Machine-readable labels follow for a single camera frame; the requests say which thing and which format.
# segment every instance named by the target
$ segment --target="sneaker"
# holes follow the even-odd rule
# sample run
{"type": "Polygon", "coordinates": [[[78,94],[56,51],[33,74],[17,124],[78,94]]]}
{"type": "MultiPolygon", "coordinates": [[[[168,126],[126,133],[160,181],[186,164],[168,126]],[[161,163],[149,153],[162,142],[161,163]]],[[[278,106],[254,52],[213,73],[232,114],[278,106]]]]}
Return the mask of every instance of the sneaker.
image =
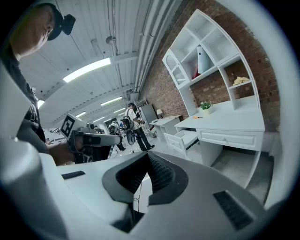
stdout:
{"type": "Polygon", "coordinates": [[[152,148],[154,148],[155,147],[155,145],[152,145],[151,147],[149,147],[147,150],[150,150],[150,149],[152,149],[152,148]]]}

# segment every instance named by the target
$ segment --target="white drawer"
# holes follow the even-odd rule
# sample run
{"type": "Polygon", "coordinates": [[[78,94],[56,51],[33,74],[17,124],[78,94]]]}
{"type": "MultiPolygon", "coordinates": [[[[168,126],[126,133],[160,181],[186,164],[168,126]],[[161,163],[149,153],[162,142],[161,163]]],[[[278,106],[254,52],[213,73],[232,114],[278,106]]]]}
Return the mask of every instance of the white drawer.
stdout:
{"type": "Polygon", "coordinates": [[[241,132],[196,129],[201,141],[260,151],[263,132],[241,132]]]}

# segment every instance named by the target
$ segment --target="black t-shirt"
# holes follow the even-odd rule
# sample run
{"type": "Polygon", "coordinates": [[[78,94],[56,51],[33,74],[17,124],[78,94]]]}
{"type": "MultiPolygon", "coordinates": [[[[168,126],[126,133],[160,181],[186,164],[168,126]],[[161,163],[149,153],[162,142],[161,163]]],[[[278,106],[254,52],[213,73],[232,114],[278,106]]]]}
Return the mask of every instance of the black t-shirt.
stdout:
{"type": "Polygon", "coordinates": [[[47,146],[45,145],[45,134],[39,120],[36,97],[31,87],[23,77],[19,69],[19,61],[15,58],[10,45],[6,48],[6,51],[2,56],[2,60],[12,79],[31,102],[30,108],[22,121],[17,137],[22,141],[31,143],[38,152],[49,153],[47,146]]]}

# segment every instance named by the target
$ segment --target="hand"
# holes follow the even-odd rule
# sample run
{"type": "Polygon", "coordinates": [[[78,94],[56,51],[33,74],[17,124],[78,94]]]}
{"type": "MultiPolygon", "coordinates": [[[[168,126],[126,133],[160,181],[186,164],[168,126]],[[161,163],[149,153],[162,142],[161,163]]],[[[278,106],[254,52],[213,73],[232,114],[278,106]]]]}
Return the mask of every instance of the hand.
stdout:
{"type": "MultiPolygon", "coordinates": [[[[80,151],[83,148],[83,138],[82,136],[77,136],[76,137],[76,148],[78,151],[80,151]]],[[[50,152],[50,155],[55,161],[55,164],[57,166],[59,165],[64,165],[67,162],[74,162],[74,154],[69,151],[68,144],[65,143],[59,143],[54,146],[49,146],[48,149],[50,152]]]]}
{"type": "Polygon", "coordinates": [[[49,152],[57,166],[64,165],[66,162],[75,161],[73,153],[69,152],[67,143],[49,146],[49,152]]]}

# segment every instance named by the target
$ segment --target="potted plant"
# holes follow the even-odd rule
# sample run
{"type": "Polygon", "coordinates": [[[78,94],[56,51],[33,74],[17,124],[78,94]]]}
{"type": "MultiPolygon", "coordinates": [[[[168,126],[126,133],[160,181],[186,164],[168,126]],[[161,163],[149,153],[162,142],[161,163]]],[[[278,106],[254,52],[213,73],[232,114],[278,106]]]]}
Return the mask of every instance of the potted plant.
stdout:
{"type": "Polygon", "coordinates": [[[202,108],[203,115],[209,115],[212,113],[212,103],[209,102],[201,102],[200,107],[202,108]]]}

